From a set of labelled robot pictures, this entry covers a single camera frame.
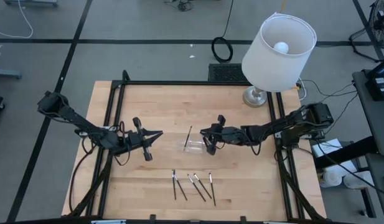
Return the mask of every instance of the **wooden tabletop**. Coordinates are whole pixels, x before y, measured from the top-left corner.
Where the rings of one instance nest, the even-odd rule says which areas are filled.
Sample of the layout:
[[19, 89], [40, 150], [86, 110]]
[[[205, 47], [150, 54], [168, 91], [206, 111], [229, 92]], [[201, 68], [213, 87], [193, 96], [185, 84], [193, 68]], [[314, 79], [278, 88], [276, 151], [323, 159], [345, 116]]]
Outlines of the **wooden tabletop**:
[[[87, 119], [97, 126], [103, 125], [110, 85], [111, 82], [95, 83]], [[143, 151], [138, 149], [131, 153], [125, 166], [113, 162], [104, 218], [148, 219], [150, 214], [156, 214], [159, 220], [240, 220], [240, 216], [246, 216], [249, 221], [286, 221], [279, 169], [273, 157], [275, 146], [272, 136], [263, 142], [259, 156], [254, 156], [249, 147], [231, 145], [217, 150], [214, 156], [207, 154], [204, 149], [200, 153], [199, 150], [184, 151], [190, 126], [193, 126], [190, 140], [201, 142], [199, 131], [217, 123], [219, 114], [226, 118], [226, 126], [239, 127], [271, 121], [268, 104], [260, 108], [250, 108], [244, 104], [241, 96], [245, 88], [127, 85], [120, 117], [125, 122], [126, 130], [135, 130], [132, 118], [137, 116], [144, 128], [163, 130], [164, 134], [151, 148], [152, 161], [146, 162]], [[282, 96], [286, 114], [300, 107], [297, 90], [285, 91]], [[300, 147], [310, 150], [307, 141], [301, 141]], [[90, 188], [96, 153], [97, 150], [88, 156], [77, 172], [73, 207]], [[294, 150], [293, 153], [300, 189], [315, 209], [325, 216], [312, 156], [304, 151]], [[75, 164], [83, 155], [80, 146]], [[124, 154], [119, 160], [124, 162], [126, 158]], [[185, 201], [178, 187], [177, 200], [174, 200], [172, 169], [176, 170], [188, 201]], [[187, 178], [187, 174], [196, 173], [210, 191], [209, 172], [212, 173], [216, 207], [199, 183], [197, 187], [207, 202], [202, 200]], [[95, 196], [95, 214], [99, 197], [100, 190]], [[63, 214], [68, 213], [67, 197]]]

